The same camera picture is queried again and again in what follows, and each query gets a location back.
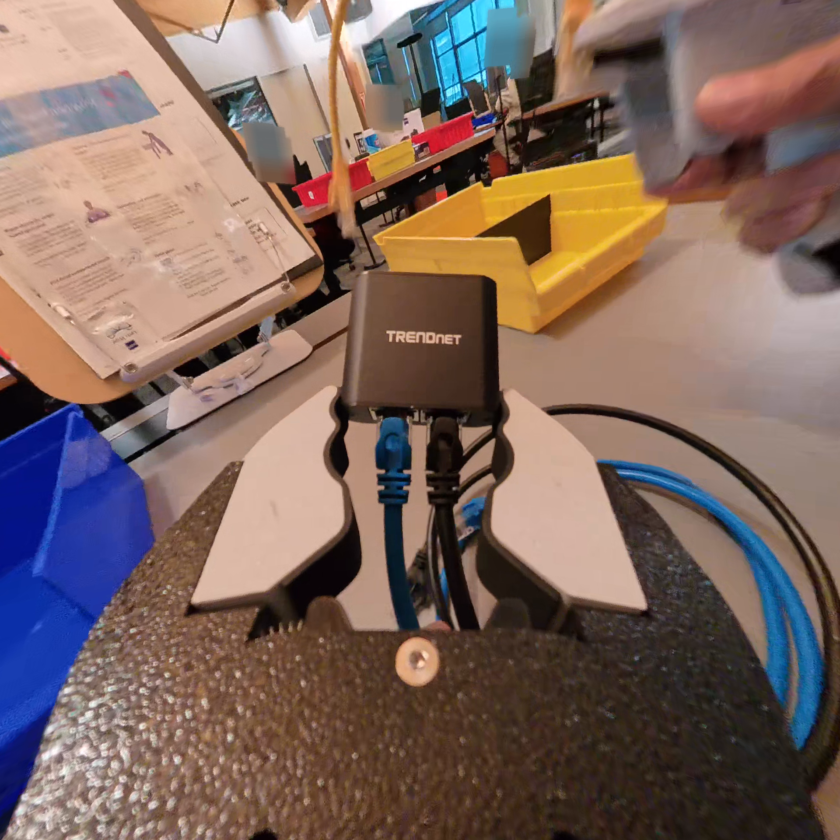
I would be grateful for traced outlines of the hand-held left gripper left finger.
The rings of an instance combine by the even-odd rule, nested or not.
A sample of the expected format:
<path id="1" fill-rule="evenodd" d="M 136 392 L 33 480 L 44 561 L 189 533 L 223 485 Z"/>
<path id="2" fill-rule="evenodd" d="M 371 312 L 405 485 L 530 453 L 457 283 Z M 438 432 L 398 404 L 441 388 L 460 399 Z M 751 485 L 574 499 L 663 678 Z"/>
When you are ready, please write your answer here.
<path id="1" fill-rule="evenodd" d="M 250 449 L 192 594 L 194 611 L 307 611 L 361 571 L 362 547 L 336 385 L 322 388 Z"/>

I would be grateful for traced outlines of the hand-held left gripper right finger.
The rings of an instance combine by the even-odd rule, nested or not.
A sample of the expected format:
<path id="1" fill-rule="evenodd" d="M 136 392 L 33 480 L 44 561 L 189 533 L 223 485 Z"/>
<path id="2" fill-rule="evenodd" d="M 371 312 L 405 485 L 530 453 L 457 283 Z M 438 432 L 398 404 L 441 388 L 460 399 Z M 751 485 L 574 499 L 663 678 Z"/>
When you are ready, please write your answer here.
<path id="1" fill-rule="evenodd" d="M 648 600 L 596 459 L 518 391 L 500 396 L 476 572 L 531 622 L 575 608 L 641 616 Z"/>

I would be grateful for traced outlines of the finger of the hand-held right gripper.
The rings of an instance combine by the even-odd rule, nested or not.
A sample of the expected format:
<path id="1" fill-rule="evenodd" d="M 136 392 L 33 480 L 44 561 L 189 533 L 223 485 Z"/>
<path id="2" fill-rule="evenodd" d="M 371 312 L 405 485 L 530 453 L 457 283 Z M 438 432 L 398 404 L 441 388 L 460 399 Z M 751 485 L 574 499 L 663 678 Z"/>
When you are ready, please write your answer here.
<path id="1" fill-rule="evenodd" d="M 661 48 L 678 64 L 683 52 L 680 19 L 697 1 L 611 1 L 596 9 L 576 32 L 576 53 L 596 58 Z"/>

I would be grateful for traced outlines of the black ethernet splitter box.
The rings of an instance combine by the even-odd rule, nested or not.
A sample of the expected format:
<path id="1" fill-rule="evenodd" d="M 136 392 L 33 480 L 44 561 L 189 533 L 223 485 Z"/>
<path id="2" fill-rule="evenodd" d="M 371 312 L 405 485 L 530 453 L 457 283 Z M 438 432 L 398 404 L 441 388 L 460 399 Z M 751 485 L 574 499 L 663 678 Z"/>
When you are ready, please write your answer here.
<path id="1" fill-rule="evenodd" d="M 340 395 L 358 423 L 396 414 L 491 425 L 501 402 L 496 282 L 363 273 L 351 292 Z"/>

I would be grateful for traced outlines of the grey desk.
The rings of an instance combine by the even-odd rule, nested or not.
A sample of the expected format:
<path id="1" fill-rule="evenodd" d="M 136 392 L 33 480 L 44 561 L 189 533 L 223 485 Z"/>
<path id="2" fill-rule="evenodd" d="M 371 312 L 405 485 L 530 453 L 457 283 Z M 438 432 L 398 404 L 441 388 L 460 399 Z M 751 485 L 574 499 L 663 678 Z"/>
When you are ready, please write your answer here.
<path id="1" fill-rule="evenodd" d="M 606 404 L 688 429 L 751 469 L 792 510 L 838 577 L 838 295 L 797 297 L 767 259 L 733 240 L 717 204 L 673 206 L 664 233 L 635 265 L 540 333 L 500 330 L 500 381 L 539 406 Z M 314 348 L 287 373 L 167 435 L 160 399 L 114 438 L 145 483 L 159 539 L 227 463 L 243 459 L 282 417 L 340 384 L 350 295 L 295 324 Z M 739 482 L 668 436 L 598 416 L 560 421 L 597 458 L 672 469 L 749 522 L 800 588 L 816 599 L 784 531 Z M 347 481 L 364 558 L 340 597 L 355 627 L 396 630 L 376 500 L 371 425 L 346 437 Z M 643 491 L 713 580 L 762 662 L 759 596 L 739 548 L 701 511 Z"/>

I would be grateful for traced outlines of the person's right hand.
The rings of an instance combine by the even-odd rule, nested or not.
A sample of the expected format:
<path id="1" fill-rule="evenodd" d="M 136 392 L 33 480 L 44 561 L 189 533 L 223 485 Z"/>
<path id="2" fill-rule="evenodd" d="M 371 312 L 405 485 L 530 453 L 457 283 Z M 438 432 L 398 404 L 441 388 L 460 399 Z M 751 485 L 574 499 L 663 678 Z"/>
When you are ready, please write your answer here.
<path id="1" fill-rule="evenodd" d="M 710 80 L 696 115 L 710 130 L 755 139 L 795 123 L 838 114 L 839 38 L 759 69 Z M 823 219 L 838 193 L 838 153 L 822 154 L 775 174 L 746 175 L 726 205 L 743 245 L 769 254 Z"/>

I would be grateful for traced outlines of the white clipboard stand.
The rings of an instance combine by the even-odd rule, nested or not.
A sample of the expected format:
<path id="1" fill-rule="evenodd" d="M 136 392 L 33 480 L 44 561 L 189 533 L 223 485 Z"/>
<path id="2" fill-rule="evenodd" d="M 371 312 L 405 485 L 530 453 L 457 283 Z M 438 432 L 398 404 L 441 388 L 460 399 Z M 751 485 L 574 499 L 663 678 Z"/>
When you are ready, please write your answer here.
<path id="1" fill-rule="evenodd" d="M 178 379 L 169 395 L 166 429 L 177 431 L 239 399 L 278 377 L 312 353 L 312 346 L 297 331 L 285 330 L 197 377 Z"/>

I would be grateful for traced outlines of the black bin divider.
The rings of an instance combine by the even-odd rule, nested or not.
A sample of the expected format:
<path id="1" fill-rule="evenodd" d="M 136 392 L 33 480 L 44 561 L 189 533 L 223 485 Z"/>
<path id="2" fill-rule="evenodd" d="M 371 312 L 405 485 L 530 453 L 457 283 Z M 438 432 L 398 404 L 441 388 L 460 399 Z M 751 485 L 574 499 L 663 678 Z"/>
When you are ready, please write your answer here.
<path id="1" fill-rule="evenodd" d="M 551 215 L 551 197 L 547 194 L 480 232 L 477 237 L 514 238 L 527 266 L 532 266 L 552 251 Z"/>

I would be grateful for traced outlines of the red plastic bin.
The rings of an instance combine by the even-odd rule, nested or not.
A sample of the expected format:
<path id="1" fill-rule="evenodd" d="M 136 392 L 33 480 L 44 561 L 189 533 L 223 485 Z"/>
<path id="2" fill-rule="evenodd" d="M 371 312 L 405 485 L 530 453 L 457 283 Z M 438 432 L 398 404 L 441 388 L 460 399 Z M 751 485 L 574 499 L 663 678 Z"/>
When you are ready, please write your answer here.
<path id="1" fill-rule="evenodd" d="M 411 138 L 414 147 L 427 147 L 429 154 L 440 154 L 454 145 L 471 139 L 474 134 L 473 115 L 465 113 L 431 129 L 427 129 Z"/>
<path id="2" fill-rule="evenodd" d="M 349 164 L 350 189 L 354 193 L 373 183 L 368 166 L 368 158 Z M 294 193 L 305 207 L 325 205 L 329 201 L 329 188 L 333 174 L 328 172 L 292 187 Z"/>

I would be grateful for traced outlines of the blue plastic bin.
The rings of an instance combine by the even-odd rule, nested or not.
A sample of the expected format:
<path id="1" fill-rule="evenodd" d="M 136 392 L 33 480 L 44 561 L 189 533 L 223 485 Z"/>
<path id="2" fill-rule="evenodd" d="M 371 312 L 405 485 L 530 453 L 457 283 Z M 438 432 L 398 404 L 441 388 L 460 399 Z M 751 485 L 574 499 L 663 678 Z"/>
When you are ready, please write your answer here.
<path id="1" fill-rule="evenodd" d="M 94 623 L 154 542 L 142 479 L 81 408 L 1 446 L 1 813 Z"/>

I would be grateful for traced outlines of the long background work table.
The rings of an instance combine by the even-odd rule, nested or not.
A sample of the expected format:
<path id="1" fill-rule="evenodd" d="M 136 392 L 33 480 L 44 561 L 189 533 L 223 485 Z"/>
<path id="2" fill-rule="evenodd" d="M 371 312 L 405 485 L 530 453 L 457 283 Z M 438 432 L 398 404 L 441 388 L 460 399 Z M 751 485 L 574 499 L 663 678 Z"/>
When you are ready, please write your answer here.
<path id="1" fill-rule="evenodd" d="M 360 224 L 366 222 L 392 209 L 392 206 L 410 203 L 416 195 L 443 184 L 449 178 L 464 177 L 473 172 L 478 159 L 490 149 L 496 127 L 496 124 L 491 124 L 467 140 L 354 191 L 351 197 L 356 205 L 357 221 Z M 370 212 L 362 211 L 363 200 L 379 194 L 383 195 L 380 205 Z"/>

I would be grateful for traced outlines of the small yellow bin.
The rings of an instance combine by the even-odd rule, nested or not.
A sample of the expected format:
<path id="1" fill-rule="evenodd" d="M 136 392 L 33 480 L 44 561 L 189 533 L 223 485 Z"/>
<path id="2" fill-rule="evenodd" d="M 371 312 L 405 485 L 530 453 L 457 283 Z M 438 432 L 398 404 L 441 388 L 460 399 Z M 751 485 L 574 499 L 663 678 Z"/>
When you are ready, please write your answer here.
<path id="1" fill-rule="evenodd" d="M 415 164 L 413 143 L 410 140 L 394 143 L 370 154 L 366 161 L 372 179 L 375 182 L 382 182 Z"/>

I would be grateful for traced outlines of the wooden clipboard with instruction sheets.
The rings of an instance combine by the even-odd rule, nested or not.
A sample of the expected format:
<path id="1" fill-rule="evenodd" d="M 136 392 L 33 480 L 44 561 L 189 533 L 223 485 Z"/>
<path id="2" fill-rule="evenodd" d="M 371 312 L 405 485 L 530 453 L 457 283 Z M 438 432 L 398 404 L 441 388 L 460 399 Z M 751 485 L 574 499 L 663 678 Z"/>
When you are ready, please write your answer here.
<path id="1" fill-rule="evenodd" d="M 311 296 L 312 237 L 137 2 L 2 2 L 2 349 L 105 403 Z"/>

